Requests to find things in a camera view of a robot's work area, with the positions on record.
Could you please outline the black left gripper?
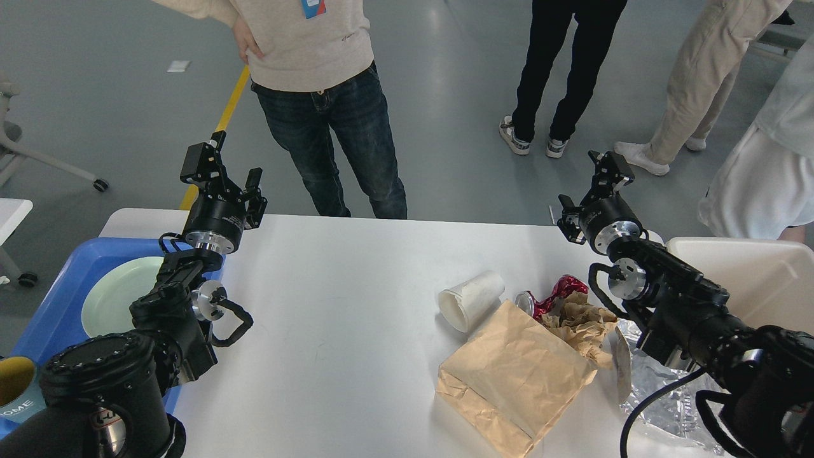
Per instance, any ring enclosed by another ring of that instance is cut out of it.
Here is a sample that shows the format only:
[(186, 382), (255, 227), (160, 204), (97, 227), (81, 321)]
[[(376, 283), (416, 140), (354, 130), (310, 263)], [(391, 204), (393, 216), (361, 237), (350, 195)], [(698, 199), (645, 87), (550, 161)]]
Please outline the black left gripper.
[(221, 158), (225, 141), (226, 131), (219, 130), (209, 141), (189, 146), (179, 175), (200, 190), (181, 240), (223, 254), (239, 250), (244, 230), (261, 226), (268, 203), (261, 193), (262, 168), (250, 169), (243, 192), (228, 177)]

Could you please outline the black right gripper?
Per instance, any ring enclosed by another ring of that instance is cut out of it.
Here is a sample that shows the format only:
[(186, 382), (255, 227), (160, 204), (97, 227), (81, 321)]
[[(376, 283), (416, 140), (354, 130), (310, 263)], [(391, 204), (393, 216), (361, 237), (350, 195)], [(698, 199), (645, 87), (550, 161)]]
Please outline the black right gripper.
[(624, 186), (635, 180), (635, 174), (627, 160), (615, 151), (588, 151), (594, 164), (590, 190), (581, 200), (573, 203), (572, 197), (559, 194), (562, 215), (557, 227), (570, 242), (583, 246), (590, 243), (594, 253), (607, 254), (611, 242), (620, 237), (641, 238), (644, 227), (627, 201), (619, 194)]

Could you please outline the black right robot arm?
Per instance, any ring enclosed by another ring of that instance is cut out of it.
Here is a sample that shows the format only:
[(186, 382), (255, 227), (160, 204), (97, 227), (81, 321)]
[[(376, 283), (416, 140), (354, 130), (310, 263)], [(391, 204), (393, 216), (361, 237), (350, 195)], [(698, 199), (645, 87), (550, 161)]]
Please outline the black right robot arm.
[(651, 240), (620, 189), (634, 173), (618, 153), (589, 151), (594, 172), (579, 205), (559, 195), (557, 226), (610, 264), (588, 268), (588, 287), (602, 305), (639, 327), (637, 347), (663, 366), (684, 370), (678, 382), (637, 406), (620, 435), (627, 453), (634, 420), (657, 398), (704, 374), (721, 391), (695, 395), (701, 420), (736, 457), (811, 457), (812, 336), (775, 325), (751, 328), (726, 307), (729, 293)]

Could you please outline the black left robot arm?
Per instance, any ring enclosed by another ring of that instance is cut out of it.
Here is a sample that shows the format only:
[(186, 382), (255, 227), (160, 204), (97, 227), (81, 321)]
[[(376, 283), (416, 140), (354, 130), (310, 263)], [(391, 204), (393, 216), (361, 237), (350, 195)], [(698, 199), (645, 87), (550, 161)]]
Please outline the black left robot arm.
[(130, 305), (134, 327), (90, 337), (44, 363), (45, 408), (2, 440), (3, 457), (180, 457), (187, 434), (168, 413), (169, 389), (198, 380), (216, 362), (215, 348), (235, 344), (253, 325), (228, 298), (218, 272), (261, 224), (267, 200), (261, 168), (245, 186), (221, 159), (226, 131), (187, 148), (181, 182), (196, 186), (180, 233), (159, 237), (163, 261), (149, 293)]

